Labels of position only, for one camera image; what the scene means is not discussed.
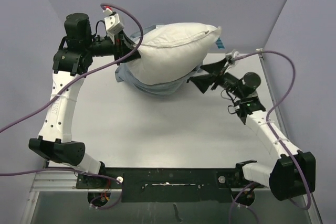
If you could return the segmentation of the blue pillowcase with fish print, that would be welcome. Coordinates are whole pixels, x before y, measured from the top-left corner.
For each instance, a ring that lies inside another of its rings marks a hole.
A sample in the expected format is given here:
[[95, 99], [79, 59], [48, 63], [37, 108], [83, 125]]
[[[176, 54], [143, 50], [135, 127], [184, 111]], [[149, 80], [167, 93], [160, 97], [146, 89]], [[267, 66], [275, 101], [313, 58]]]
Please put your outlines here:
[[201, 70], [221, 27], [202, 23], [175, 23], [149, 28], [140, 43], [139, 59], [122, 63], [115, 70], [117, 82], [143, 93], [170, 95]]

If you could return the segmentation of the white pillow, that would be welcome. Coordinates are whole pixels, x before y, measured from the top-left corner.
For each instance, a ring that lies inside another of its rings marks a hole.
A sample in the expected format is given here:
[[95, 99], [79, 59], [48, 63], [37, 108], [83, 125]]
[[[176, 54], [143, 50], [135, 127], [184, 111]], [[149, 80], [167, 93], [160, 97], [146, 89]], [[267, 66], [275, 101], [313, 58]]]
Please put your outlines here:
[[126, 66], [150, 86], [175, 81], [202, 63], [221, 33], [221, 27], [201, 23], [163, 25], [143, 36], [138, 48], [141, 58]]

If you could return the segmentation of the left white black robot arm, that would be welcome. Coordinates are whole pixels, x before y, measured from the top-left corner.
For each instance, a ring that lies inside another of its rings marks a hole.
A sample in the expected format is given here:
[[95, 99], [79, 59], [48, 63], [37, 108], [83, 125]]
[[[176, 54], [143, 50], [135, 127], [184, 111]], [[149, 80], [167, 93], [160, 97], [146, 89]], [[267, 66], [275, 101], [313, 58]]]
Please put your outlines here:
[[77, 98], [94, 57], [113, 55], [116, 60], [126, 54], [140, 55], [124, 33], [123, 22], [116, 12], [104, 18], [106, 36], [92, 34], [89, 17], [74, 13], [66, 17], [65, 37], [53, 58], [53, 85], [50, 105], [41, 130], [29, 140], [28, 147], [40, 157], [89, 173], [88, 182], [96, 188], [105, 185], [103, 162], [86, 152], [83, 142], [72, 139], [72, 120]]

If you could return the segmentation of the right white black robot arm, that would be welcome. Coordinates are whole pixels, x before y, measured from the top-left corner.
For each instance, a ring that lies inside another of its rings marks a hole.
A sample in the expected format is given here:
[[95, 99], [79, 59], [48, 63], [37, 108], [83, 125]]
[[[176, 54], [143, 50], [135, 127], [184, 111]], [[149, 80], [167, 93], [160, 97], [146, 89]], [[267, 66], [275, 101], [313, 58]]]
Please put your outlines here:
[[257, 88], [261, 78], [248, 72], [238, 79], [227, 71], [226, 60], [201, 66], [206, 74], [190, 77], [201, 93], [208, 89], [223, 88], [233, 101], [235, 114], [243, 125], [259, 138], [274, 162], [267, 167], [257, 161], [238, 163], [234, 182], [241, 187], [251, 182], [270, 188], [276, 199], [282, 201], [314, 192], [316, 187], [316, 159], [311, 152], [303, 152], [295, 146], [270, 119], [261, 104]]

